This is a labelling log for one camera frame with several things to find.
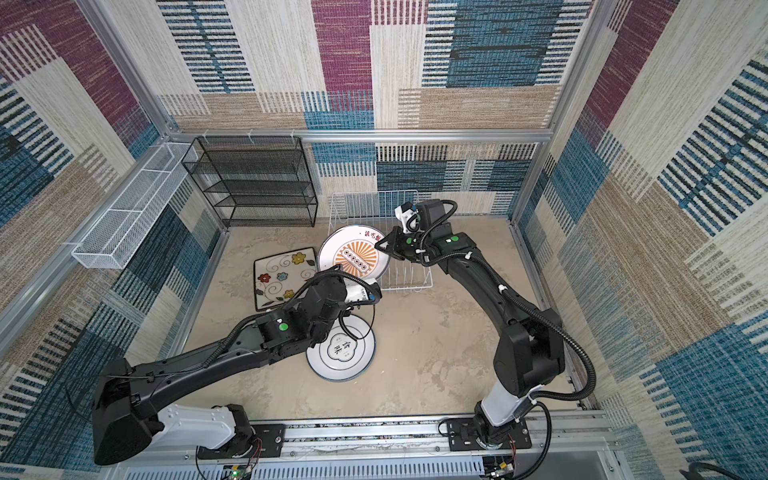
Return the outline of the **white round plate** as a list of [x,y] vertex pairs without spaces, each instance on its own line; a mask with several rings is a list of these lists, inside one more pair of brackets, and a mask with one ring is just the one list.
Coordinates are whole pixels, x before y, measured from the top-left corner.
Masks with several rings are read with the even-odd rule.
[[360,376],[372,363],[376,339],[363,318],[345,317],[346,330],[336,321],[326,340],[307,350],[310,368],[324,380],[346,382]]
[[367,225],[348,225],[333,231],[323,242],[317,262],[320,270],[333,266],[365,281],[376,281],[386,271],[390,257],[376,248],[384,234]]

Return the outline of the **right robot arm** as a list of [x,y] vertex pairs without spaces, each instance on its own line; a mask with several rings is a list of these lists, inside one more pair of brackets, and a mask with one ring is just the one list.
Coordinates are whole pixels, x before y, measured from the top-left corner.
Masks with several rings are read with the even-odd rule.
[[438,266],[478,303],[494,325],[496,383],[475,407],[478,443],[494,448],[508,439],[535,406],[534,395],[565,368],[562,325],[551,310],[541,311],[512,289],[483,256],[476,242],[455,232],[452,200],[406,202],[394,210],[399,224],[375,248],[393,259]]

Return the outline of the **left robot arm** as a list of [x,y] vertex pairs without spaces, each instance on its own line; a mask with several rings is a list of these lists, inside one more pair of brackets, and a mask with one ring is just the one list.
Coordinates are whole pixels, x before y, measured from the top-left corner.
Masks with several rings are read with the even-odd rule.
[[332,268],[315,274],[282,307],[244,318],[219,340],[136,366],[124,357],[111,361],[91,402],[95,464],[117,464],[147,449],[169,428],[163,408],[229,376],[306,352],[350,309],[381,298],[376,282]]

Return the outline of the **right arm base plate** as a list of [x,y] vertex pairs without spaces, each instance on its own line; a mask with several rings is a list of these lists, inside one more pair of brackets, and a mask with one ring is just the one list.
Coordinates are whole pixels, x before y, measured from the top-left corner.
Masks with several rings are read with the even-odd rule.
[[448,439],[451,451],[529,449],[532,441],[527,424],[512,421],[493,426],[481,416],[447,417],[438,422],[438,433]]

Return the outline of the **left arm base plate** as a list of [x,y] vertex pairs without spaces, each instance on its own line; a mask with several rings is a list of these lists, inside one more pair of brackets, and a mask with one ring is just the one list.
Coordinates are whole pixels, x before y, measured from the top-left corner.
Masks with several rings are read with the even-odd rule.
[[256,424],[236,427],[235,435],[216,449],[199,447],[199,460],[276,458],[281,455],[286,425],[281,423]]

